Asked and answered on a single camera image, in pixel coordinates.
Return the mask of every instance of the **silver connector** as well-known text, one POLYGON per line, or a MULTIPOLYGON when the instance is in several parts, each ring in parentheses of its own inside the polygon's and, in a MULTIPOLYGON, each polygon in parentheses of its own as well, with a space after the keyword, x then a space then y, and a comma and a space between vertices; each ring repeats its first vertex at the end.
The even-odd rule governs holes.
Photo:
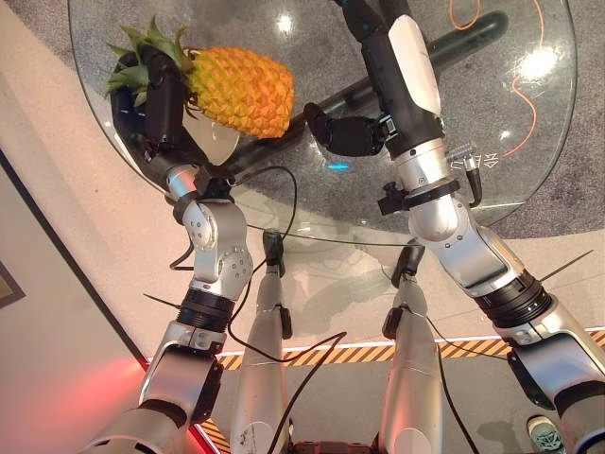
POLYGON ((198 175, 199 167, 186 165, 176 166, 168 171, 166 184, 172 199, 177 201, 185 194, 196 191, 195 179, 198 175))
POLYGON ((453 161, 457 161, 459 159, 463 159, 467 156, 473 156, 476 152, 476 145, 473 143, 458 145, 457 147, 453 147, 450 149, 445 155, 447 158, 447 162, 451 163, 453 161))

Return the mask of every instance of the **round glass tabletop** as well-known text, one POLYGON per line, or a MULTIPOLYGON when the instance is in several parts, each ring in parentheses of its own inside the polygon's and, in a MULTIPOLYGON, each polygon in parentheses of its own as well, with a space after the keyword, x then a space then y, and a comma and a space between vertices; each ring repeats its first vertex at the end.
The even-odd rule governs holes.
MULTIPOLYGON (((445 141, 472 143, 481 171, 483 201, 473 209, 489 225, 525 203, 555 165, 564 143, 576 91, 576 50, 565 1, 410 1, 438 75, 445 141)), ((369 2, 389 20, 397 0, 369 2)), ((200 117, 185 127, 211 162, 243 175, 264 166, 287 166, 298 180, 298 213, 291 233, 317 239, 390 244, 405 241, 405 212, 382 216, 377 200, 396 181, 385 149, 363 158, 333 155, 317 144, 301 117, 307 102, 331 115, 379 115, 359 44, 342 12, 328 0, 70 0, 74 56, 95 117, 118 153, 141 176, 112 124, 104 97, 116 57, 106 43, 128 46, 120 25, 147 29, 153 16, 166 35, 187 26, 184 45, 233 45, 285 64, 295 76, 290 128, 280 139, 255 140, 200 117)), ((451 163, 470 196, 462 163, 451 163)), ((292 188, 284 172, 260 174, 233 190, 249 225, 288 224, 292 188)))

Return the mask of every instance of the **sneaker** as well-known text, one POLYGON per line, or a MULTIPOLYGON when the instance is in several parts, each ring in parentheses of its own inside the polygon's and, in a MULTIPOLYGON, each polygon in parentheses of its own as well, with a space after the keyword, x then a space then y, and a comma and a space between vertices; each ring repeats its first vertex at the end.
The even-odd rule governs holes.
POLYGON ((542 452, 557 452, 558 454, 565 454, 565 448, 561 440, 561 434, 545 416, 532 416, 527 420, 527 433, 531 441, 542 451, 542 452))

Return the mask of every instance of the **blue light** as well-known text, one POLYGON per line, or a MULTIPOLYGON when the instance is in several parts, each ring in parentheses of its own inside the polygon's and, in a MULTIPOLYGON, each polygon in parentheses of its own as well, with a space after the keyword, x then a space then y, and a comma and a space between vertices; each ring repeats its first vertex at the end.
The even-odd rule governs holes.
POLYGON ((330 170, 334 170, 335 172, 349 170, 349 168, 351 168, 348 164, 345 163, 332 163, 328 164, 326 167, 328 167, 330 170))

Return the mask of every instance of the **orange cable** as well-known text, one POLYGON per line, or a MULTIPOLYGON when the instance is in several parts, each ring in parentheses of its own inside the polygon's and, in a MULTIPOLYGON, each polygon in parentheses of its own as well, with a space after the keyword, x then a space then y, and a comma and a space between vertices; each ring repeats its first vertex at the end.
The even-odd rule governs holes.
MULTIPOLYGON (((540 4, 538 3, 538 0, 533 0, 534 5, 536 6, 536 9, 538 10, 538 17, 540 18, 540 41, 538 44, 538 48, 542 47, 542 44, 544 43, 545 40, 545 18, 542 15, 542 9, 540 8, 540 4)), ((533 102, 531 102, 529 100, 529 98, 527 96, 525 96, 523 93, 521 93, 516 86, 516 82, 517 80, 520 78, 520 76, 516 76, 513 80, 512 80, 512 92, 515 93, 516 95, 518 95, 519 97, 521 97, 521 99, 523 99, 526 104, 529 106, 529 108, 531 108, 531 112, 533 114, 533 119, 531 121, 531 128, 529 129, 529 132, 527 133, 527 135, 525 136, 525 138, 513 149, 510 149, 509 151, 505 152, 502 154, 503 158, 506 158, 507 156, 511 156, 512 154, 514 154, 519 148, 521 148, 523 145, 526 144, 527 140, 529 140, 529 137, 531 137, 531 135, 534 133, 534 131, 536 130, 536 123, 538 122, 538 111, 536 109, 536 106, 533 102)))
POLYGON ((512 81, 512 91, 516 95, 518 95, 519 97, 521 97, 521 99, 523 99, 527 103, 527 105, 531 108, 531 111, 533 113, 533 120, 531 121, 531 128, 529 129, 529 132, 527 133, 526 137, 515 148, 513 148, 513 149, 507 151, 506 153, 504 153, 502 155, 503 158, 506 158, 507 156, 511 156, 520 147, 522 147, 523 145, 526 144, 527 140, 529 140, 529 137, 531 137, 531 134, 533 134, 533 132, 535 131, 535 129, 536 129, 536 123, 538 122, 538 111, 536 110, 536 106, 534 105, 533 102, 531 102, 529 100, 529 98, 527 96, 525 96, 523 93, 521 93, 519 90, 517 90, 517 86, 515 84, 517 83, 518 79, 519 79, 519 76, 517 76, 516 78, 514 78, 514 80, 512 81))
POLYGON ((456 22, 456 17, 454 16, 454 0, 450 0, 450 22, 452 23, 452 26, 454 26, 454 28, 456 30, 466 30, 467 28, 472 27, 476 20, 479 18, 479 12, 481 11, 481 0, 476 0, 476 12, 475 12, 475 18, 469 22, 466 26, 461 26, 460 24, 458 24, 456 22))

